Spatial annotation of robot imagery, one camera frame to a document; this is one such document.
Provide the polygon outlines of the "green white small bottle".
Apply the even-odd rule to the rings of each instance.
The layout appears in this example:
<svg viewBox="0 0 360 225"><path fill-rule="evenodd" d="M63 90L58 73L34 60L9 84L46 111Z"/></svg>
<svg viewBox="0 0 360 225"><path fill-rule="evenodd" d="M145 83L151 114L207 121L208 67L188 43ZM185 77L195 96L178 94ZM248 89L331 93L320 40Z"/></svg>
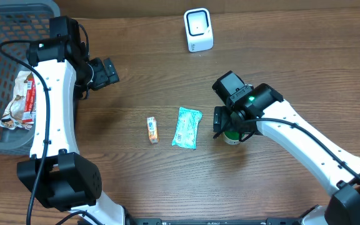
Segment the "green white small bottle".
<svg viewBox="0 0 360 225"><path fill-rule="evenodd" d="M223 140L229 145L237 145L240 143L239 133L234 131L225 131L223 132Z"/></svg>

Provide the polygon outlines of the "teal wet wipes pack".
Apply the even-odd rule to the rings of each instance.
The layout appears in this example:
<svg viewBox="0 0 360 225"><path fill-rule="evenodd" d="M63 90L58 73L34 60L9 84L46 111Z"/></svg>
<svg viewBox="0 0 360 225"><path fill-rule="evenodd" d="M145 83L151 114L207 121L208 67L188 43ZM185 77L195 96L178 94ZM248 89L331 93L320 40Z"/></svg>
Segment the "teal wet wipes pack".
<svg viewBox="0 0 360 225"><path fill-rule="evenodd" d="M172 145L180 148L196 149L198 125L202 117L201 111L180 107Z"/></svg>

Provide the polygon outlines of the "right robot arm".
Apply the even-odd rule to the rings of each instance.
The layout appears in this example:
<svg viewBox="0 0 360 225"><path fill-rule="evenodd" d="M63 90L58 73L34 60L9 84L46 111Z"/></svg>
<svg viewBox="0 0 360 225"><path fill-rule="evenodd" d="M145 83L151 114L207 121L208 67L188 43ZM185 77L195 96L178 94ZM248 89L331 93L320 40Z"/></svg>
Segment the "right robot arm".
<svg viewBox="0 0 360 225"><path fill-rule="evenodd" d="M305 121L270 85L246 84L232 71L212 85L224 103L214 109L216 136L236 133L242 143L254 135L282 146L330 196L327 206L314 206L288 224L360 224L360 157L334 144Z"/></svg>

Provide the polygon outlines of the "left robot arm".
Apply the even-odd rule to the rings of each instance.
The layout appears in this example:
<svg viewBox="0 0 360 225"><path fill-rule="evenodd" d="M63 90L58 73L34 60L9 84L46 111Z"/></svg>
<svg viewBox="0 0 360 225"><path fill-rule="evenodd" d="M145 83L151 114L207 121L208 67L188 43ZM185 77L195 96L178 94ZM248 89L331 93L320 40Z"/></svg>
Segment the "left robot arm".
<svg viewBox="0 0 360 225"><path fill-rule="evenodd" d="M84 32L74 19L53 17L49 37L29 44L36 122L29 159L17 164L17 176L31 201L45 208L82 216L90 224L132 224L127 210L104 193L98 167L80 155L76 143L76 101L119 81L109 59L89 57Z"/></svg>

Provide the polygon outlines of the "white barcode scanner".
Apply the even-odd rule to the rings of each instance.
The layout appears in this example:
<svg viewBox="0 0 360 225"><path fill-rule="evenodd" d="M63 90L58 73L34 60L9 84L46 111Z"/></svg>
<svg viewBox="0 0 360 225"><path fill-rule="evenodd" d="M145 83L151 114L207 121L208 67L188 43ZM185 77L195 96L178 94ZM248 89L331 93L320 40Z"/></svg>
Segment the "white barcode scanner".
<svg viewBox="0 0 360 225"><path fill-rule="evenodd" d="M206 51L214 46L210 13L206 8L190 9L184 13L188 50L191 53Z"/></svg>

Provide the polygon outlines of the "red snack bar wrapper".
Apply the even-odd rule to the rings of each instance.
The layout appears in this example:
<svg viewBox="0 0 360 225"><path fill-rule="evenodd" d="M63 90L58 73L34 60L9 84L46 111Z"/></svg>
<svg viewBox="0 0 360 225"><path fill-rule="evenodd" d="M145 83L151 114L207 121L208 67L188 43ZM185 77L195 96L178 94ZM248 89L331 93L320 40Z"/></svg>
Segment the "red snack bar wrapper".
<svg viewBox="0 0 360 225"><path fill-rule="evenodd" d="M32 75L27 77L26 84L27 91L22 121L24 123L33 123L36 115L34 108L36 102L36 85Z"/></svg>

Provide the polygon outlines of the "white brown snack bag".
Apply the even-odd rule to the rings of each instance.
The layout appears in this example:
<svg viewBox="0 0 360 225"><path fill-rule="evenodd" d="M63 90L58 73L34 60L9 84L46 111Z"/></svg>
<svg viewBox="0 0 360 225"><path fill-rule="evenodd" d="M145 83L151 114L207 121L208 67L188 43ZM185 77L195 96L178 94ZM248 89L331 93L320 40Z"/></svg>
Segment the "white brown snack bag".
<svg viewBox="0 0 360 225"><path fill-rule="evenodd" d="M30 130L33 127L35 120L33 123L25 123L22 120L27 91L26 79L30 75L33 76L31 71L20 71L17 75L12 93L13 97L0 119L0 127L10 130L17 128Z"/></svg>

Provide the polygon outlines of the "grey plastic mesh basket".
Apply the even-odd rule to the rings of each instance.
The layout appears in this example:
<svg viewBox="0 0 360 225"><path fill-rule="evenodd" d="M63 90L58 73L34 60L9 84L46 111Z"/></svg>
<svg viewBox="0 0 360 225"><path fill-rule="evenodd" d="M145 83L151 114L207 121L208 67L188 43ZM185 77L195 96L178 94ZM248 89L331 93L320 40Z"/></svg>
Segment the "grey plastic mesh basket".
<svg viewBox="0 0 360 225"><path fill-rule="evenodd" d="M0 1L0 43L9 40L38 40L49 36L49 18L60 15L52 0ZM0 53L0 119L13 98L15 80L25 68ZM0 126L0 153L29 154L34 131Z"/></svg>

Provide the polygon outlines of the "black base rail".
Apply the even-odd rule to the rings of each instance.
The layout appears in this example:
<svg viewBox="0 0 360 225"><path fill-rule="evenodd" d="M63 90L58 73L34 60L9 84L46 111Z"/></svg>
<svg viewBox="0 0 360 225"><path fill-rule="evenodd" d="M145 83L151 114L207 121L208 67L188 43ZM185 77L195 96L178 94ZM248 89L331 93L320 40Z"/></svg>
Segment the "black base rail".
<svg viewBox="0 0 360 225"><path fill-rule="evenodd" d="M162 220L159 218L136 218L133 225L297 225L302 221L295 217L269 217L263 220Z"/></svg>

